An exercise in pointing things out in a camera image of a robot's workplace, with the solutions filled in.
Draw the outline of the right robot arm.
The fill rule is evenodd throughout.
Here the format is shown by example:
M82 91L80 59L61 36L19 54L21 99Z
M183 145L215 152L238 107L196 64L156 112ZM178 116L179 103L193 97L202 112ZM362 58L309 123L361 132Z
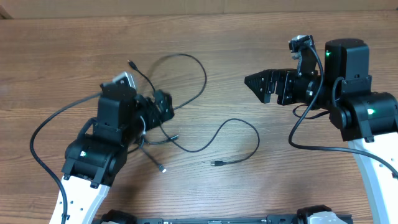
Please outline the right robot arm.
M296 68L248 75L245 85L262 103L324 109L359 167L374 223L397 222L397 100L372 91L369 47L360 39L335 39L320 57L311 35L289 42Z

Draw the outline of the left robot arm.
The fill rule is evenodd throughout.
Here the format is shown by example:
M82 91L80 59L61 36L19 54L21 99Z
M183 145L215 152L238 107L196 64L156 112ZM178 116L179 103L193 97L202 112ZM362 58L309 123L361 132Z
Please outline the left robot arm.
M58 196L51 223L91 223L127 161L129 146L174 116L172 97L161 90L152 100L122 82L101 89L96 117L65 152L61 183L66 194Z

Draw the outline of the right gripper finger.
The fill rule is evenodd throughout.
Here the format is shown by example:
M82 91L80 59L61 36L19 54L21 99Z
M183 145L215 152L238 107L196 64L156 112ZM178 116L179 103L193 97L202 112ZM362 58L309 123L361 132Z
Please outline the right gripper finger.
M248 76L244 79L244 83L257 96L261 103L270 103L271 94L275 92L275 81L271 75L261 77Z
M268 69L268 70L263 70L261 72L257 72L255 74L249 75L248 80L257 80L257 79L264 79L266 80L272 80L273 82L279 81L282 79L282 76L287 74L289 72L289 69Z

